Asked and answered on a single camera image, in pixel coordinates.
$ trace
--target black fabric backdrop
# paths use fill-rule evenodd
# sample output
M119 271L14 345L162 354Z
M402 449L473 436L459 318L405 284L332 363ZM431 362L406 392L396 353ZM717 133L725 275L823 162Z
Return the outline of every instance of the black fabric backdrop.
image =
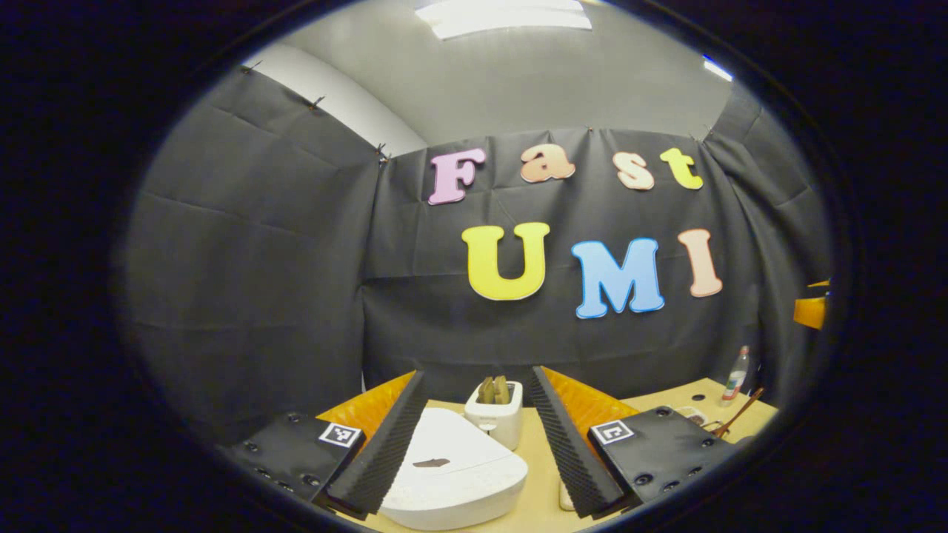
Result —
M530 184L520 153L562 146L573 176ZM695 159L680 186L659 154ZM434 156L483 148L466 198L431 206ZM645 158L650 191L626 189L618 151ZM752 346L746 388L780 405L808 378L813 332L793 300L830 275L830 241L807 164L738 85L699 142L648 132L554 130L472 138L394 157L259 73L234 72L174 128L145 177L127 236L130 324L169 403L216 441L275 413L318 412L411 369L432 397L464 401L487 375L548 365L626 397L723 380ZM504 228L501 275L523 269L513 228L544 222L546 279L494 302L467 280L461 232ZM677 235L710 231L723 290L694 298ZM580 320L570 253L603 242L617 261L655 239L665 306Z

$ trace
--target table surface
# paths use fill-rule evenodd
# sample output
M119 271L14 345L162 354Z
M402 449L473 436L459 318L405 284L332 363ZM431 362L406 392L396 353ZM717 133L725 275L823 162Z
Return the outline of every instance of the table surface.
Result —
M641 395L622 400L638 411L647 411L660 406L668 406L680 410L683 407L693 407L704 414L708 422L726 422L738 413L741 406L747 401L747 395L738 395L728 407L721 407L719 400L724 386L710 378L699 379L651 395ZM702 400L691 399L694 395L704 395ZM465 406L461 403L450 403L439 400L429 400L428 407L450 409L458 414L464 414ZM723 437L727 442L735 443L741 438L757 434L776 413L777 409L761 401L754 402L731 425L730 431ZM520 432L520 444L514 453L519 455L529 468L523 491L517 504L509 513L483 524L471 525L453 531L476 531L478 533L501 533L509 531L543 531L543 533L570 533L584 529L593 524L606 521L616 516L593 520L591 517L580 519L573 511L565 511L559 507L559 472L553 452L546 440L543 424L539 420L536 408L523 408L523 428ZM352 520L383 533L414 532L403 525L392 522L382 515L369 515L364 522L357 521L344 515L337 515L346 520Z

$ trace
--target wooden stick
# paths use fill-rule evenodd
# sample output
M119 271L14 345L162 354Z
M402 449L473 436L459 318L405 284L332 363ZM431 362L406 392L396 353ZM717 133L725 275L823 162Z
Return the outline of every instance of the wooden stick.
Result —
M744 404L744 407L741 407L740 411L738 411L738 413L734 415L734 418L731 418L730 420L728 420L727 424L724 424L723 426L712 431L711 434L713 434L714 436L718 438L722 438L724 436L724 433L727 432L727 429L731 426L731 424L733 424L734 421L738 419L738 416L741 416L745 411L747 411L747 408L750 407L752 403L756 402L757 399L760 398L760 395L762 394L764 394L764 388L760 387L759 389L757 389L754 395L752 395L750 399L747 400L747 403Z

